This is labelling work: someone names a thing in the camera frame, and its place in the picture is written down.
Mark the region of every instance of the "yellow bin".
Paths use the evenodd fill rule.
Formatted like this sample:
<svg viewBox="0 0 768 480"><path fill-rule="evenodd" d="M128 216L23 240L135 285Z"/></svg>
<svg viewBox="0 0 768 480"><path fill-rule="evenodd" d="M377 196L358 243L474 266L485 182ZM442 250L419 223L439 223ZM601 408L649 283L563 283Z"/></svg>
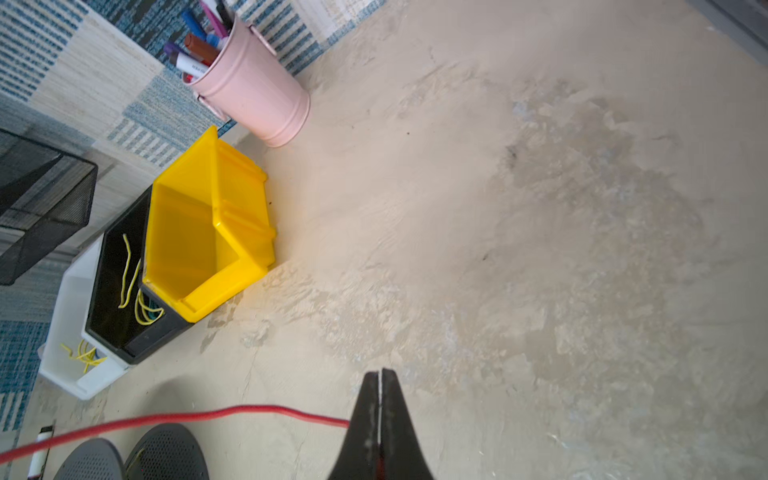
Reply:
<svg viewBox="0 0 768 480"><path fill-rule="evenodd" d="M144 284L190 323L275 261L265 173L211 127L155 181Z"/></svg>

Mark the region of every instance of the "black mesh basket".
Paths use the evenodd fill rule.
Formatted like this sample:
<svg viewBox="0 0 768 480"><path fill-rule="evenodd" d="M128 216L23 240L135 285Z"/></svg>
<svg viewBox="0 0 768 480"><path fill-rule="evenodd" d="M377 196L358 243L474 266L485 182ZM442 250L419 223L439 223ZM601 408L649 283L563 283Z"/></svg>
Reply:
<svg viewBox="0 0 768 480"><path fill-rule="evenodd" d="M91 217L96 164L0 128L0 227L18 239L0 255L12 285Z"/></svg>

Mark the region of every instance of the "white plastic storage bin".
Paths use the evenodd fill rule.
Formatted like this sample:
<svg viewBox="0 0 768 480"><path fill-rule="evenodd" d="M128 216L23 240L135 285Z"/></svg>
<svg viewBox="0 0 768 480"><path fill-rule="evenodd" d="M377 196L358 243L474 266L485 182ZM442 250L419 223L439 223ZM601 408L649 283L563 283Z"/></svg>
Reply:
<svg viewBox="0 0 768 480"><path fill-rule="evenodd" d="M84 331L103 239L102 235L93 242L72 262L61 278L51 329L48 331L48 340L45 342L40 362L41 375L80 400L90 399L122 377L131 367ZM77 351L82 339L96 347L100 358L107 357L102 363L88 369L85 374L84 364L68 358L67 351L61 348L64 343L73 351Z"/></svg>

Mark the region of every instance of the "red cable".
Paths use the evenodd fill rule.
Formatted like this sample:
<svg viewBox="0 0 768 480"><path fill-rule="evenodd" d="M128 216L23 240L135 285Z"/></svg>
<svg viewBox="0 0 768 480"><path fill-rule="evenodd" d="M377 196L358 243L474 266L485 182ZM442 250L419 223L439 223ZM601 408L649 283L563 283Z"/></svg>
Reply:
<svg viewBox="0 0 768 480"><path fill-rule="evenodd" d="M303 420L304 422L319 423L321 425L341 427L343 429L349 427L349 420L334 419L333 417L326 417L324 415L314 415L312 413L305 413L300 410L289 409L288 407L278 405L238 405L221 410L212 410L210 412L160 413L157 415L146 415L133 419L122 419L115 420L114 422L102 423L101 425L94 425L92 427L87 427L86 429L75 430L74 432L68 432L64 435L54 436L47 440L43 440L42 442L23 445L13 450L0 453L0 465L12 462L17 458L32 455L40 450L52 449L65 443L86 439L88 437L95 437L96 435L113 432L115 430L134 429L136 427L156 425L158 423L205 422L207 420L220 419L221 417L227 417L237 413L279 413L281 415L287 415L295 419Z"/></svg>

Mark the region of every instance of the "pen holder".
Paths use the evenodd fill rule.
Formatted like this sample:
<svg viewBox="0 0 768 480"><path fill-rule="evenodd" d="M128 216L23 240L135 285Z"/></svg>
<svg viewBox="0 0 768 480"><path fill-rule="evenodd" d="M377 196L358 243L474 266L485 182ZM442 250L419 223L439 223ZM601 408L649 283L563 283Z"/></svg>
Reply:
<svg viewBox="0 0 768 480"><path fill-rule="evenodd" d="M188 85L218 118L229 115L269 147L287 144L310 113L310 94L256 27L239 18L213 64Z"/></svg>

